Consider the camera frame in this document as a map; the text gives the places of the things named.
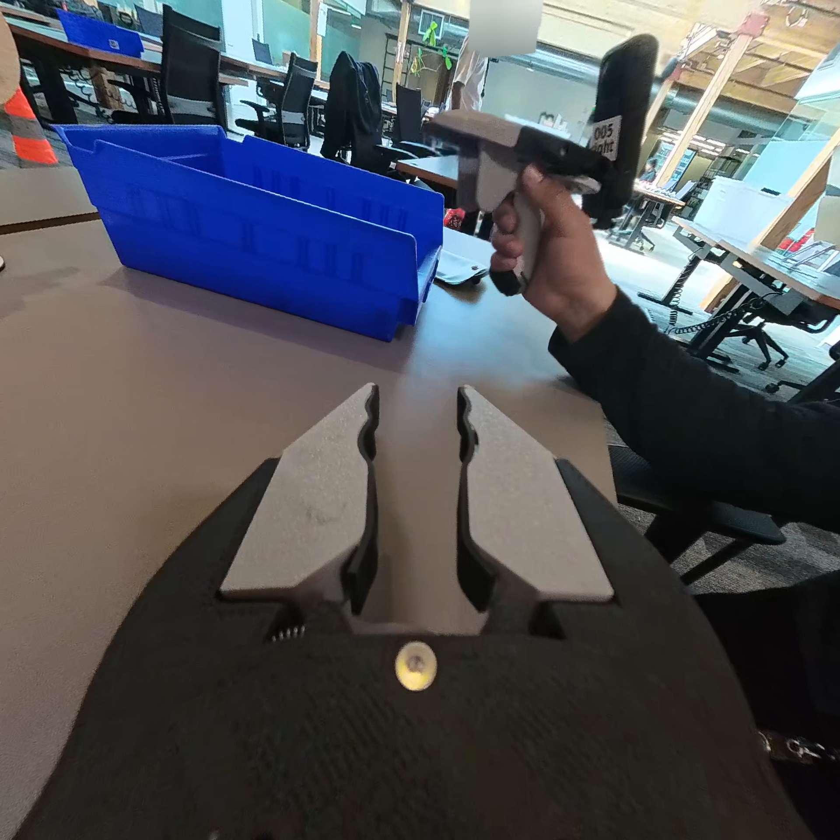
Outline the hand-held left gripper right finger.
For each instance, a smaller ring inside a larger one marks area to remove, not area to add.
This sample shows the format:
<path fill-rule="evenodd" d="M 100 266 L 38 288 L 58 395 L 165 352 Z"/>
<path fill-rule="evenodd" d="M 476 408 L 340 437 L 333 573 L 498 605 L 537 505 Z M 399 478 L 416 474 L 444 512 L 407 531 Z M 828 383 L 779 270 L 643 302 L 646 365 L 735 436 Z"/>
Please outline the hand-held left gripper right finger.
<path fill-rule="evenodd" d="M 614 589 L 555 458 L 476 388 L 457 393 L 457 576 L 495 604 L 609 603 Z"/>

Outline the black office chair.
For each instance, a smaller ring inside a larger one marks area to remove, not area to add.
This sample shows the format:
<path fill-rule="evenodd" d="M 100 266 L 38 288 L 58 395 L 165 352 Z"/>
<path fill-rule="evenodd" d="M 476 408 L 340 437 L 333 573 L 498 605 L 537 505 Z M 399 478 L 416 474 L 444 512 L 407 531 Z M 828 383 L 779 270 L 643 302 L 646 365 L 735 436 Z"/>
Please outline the black office chair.
<path fill-rule="evenodd" d="M 165 4 L 156 113 L 114 110 L 126 125 L 215 125 L 228 128 L 220 75 L 221 31 Z"/>
<path fill-rule="evenodd" d="M 263 86 L 267 105 L 245 101 L 255 110 L 256 120 L 237 119 L 237 128 L 256 137 L 300 151 L 310 148 L 308 111 L 318 65 L 292 52 L 282 84 L 268 81 Z"/>

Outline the blue plastic bin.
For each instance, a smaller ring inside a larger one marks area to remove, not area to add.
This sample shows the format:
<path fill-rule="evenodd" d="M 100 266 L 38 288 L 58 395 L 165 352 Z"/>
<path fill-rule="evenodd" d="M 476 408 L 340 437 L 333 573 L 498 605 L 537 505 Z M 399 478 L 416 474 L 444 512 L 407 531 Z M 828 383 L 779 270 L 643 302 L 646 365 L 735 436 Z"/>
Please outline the blue plastic bin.
<path fill-rule="evenodd" d="M 416 323 L 438 193 L 213 126 L 56 131 L 124 266 L 384 342 Z"/>

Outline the orange traffic cone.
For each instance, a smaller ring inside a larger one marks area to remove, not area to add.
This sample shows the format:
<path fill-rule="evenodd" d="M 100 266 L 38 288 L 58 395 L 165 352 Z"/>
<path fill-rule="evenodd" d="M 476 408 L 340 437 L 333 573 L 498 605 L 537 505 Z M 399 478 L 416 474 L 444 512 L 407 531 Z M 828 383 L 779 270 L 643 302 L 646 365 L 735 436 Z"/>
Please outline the orange traffic cone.
<path fill-rule="evenodd" d="M 11 161 L 19 169 L 52 169 L 59 165 L 53 147 L 20 85 L 1 106 L 2 130 L 10 137 Z"/>

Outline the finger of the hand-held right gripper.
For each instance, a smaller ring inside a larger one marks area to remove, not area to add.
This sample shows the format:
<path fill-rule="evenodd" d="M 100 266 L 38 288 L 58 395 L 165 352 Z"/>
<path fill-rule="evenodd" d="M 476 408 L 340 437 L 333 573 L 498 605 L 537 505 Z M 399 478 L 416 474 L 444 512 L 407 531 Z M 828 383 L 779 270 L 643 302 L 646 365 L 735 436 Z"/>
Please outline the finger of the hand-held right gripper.
<path fill-rule="evenodd" d="M 480 134 L 476 197 L 479 209 L 493 212 L 510 195 L 516 194 L 525 168 L 519 149 L 521 126 L 483 112 L 447 110 L 439 114 L 473 114 Z"/>
<path fill-rule="evenodd" d="M 476 197 L 480 133 L 473 114 L 438 114 L 427 123 L 427 133 L 451 150 L 458 158 L 457 199 L 463 209 L 480 209 Z"/>

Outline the person's right forearm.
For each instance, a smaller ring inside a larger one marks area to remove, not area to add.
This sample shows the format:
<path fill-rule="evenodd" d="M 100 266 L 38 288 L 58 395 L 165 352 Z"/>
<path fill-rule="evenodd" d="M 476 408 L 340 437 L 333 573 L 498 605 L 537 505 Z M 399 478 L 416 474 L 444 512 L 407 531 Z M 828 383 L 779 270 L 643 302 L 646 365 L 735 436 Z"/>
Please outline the person's right forearm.
<path fill-rule="evenodd" d="M 557 328 L 552 356 L 620 438 L 697 495 L 839 532 L 839 411 L 775 402 L 693 359 L 622 292 L 589 332 Z"/>

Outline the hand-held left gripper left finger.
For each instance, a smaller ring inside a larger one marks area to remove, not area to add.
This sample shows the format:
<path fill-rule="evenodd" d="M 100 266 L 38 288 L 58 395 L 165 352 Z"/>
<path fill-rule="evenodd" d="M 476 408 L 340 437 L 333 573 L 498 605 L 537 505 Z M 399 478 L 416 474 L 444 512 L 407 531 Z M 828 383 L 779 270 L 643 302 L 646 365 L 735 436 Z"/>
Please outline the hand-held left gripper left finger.
<path fill-rule="evenodd" d="M 348 604 L 361 614 L 378 566 L 379 418 L 380 390 L 368 383 L 283 450 L 222 596 Z"/>

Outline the black hanging jacket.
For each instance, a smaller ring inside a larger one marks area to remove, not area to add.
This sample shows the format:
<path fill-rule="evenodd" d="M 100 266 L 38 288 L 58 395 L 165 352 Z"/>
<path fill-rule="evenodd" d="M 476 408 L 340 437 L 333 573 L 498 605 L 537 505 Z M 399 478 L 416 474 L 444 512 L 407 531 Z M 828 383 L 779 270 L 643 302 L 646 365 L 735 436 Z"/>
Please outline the black hanging jacket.
<path fill-rule="evenodd" d="M 329 77 L 321 155 L 336 161 L 350 152 L 352 166 L 373 172 L 382 142 L 382 88 L 376 67 L 339 53 Z"/>

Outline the person's right hand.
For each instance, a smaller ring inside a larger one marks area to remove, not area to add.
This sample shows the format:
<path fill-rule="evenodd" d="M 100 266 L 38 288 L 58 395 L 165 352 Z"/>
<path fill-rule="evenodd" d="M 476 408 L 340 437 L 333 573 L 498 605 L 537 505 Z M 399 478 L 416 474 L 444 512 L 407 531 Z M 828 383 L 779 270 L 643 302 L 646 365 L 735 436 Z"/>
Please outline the person's right hand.
<path fill-rule="evenodd" d="M 574 343 L 603 320 L 617 288 L 606 274 L 591 220 L 568 190 L 534 164 L 523 170 L 518 186 L 542 214 L 539 247 L 522 295 Z"/>

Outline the small blue bin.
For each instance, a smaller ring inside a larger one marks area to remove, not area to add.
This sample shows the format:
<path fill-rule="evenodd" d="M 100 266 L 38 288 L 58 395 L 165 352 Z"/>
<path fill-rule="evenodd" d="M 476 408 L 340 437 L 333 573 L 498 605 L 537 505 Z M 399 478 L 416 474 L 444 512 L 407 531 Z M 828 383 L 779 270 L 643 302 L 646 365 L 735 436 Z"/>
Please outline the small blue bin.
<path fill-rule="evenodd" d="M 68 43 L 113 55 L 142 57 L 143 42 L 137 32 L 62 8 L 56 14 Z"/>

